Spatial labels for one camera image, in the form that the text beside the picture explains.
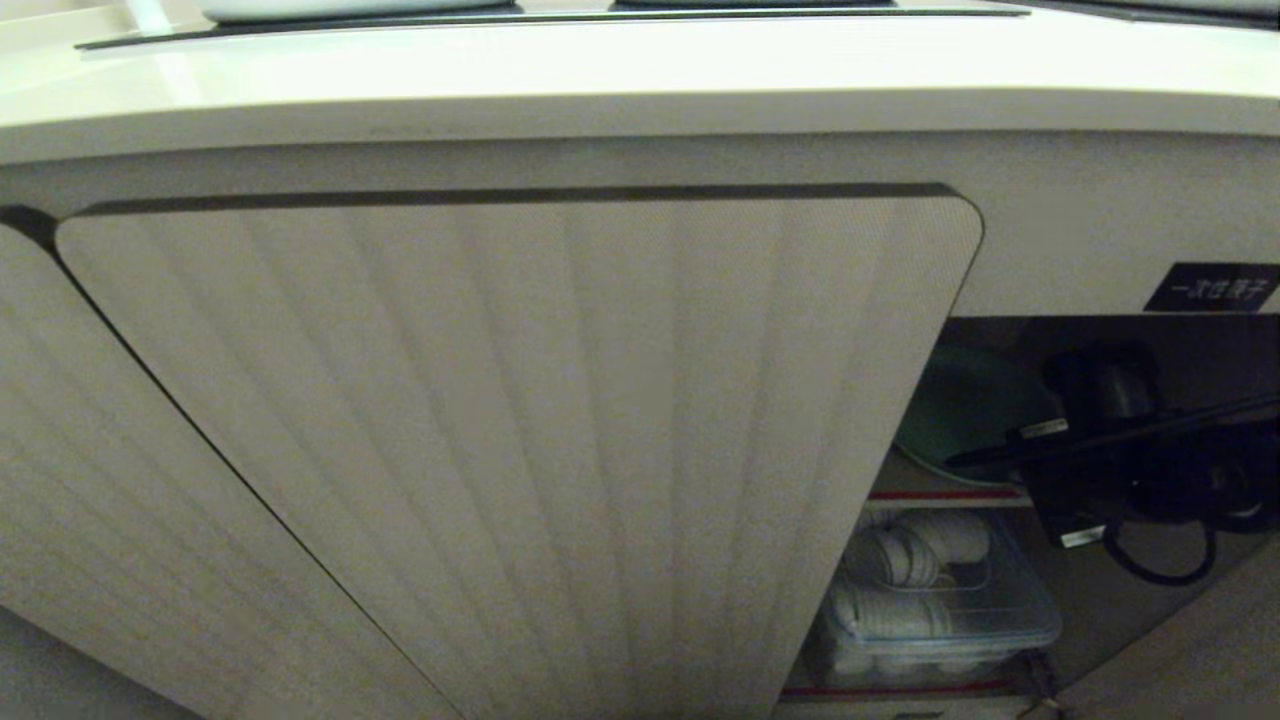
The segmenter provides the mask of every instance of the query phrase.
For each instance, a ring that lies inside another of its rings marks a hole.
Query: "plastic storage container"
[[[931,588],[891,588],[882,577],[842,564],[805,647],[814,682],[955,685],[1057,638],[1062,620],[1043,583],[1000,518],[977,515],[989,530],[986,557],[946,565]]]

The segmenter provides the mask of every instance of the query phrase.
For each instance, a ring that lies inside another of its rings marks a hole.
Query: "cabinet door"
[[[151,205],[59,246],[465,715],[760,717],[980,220],[740,195]]]
[[[457,717],[0,225],[0,605],[210,717]]]

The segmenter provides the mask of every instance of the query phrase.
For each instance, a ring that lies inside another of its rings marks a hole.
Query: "label sign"
[[[1280,265],[1174,263],[1147,313],[1257,313],[1280,282]]]

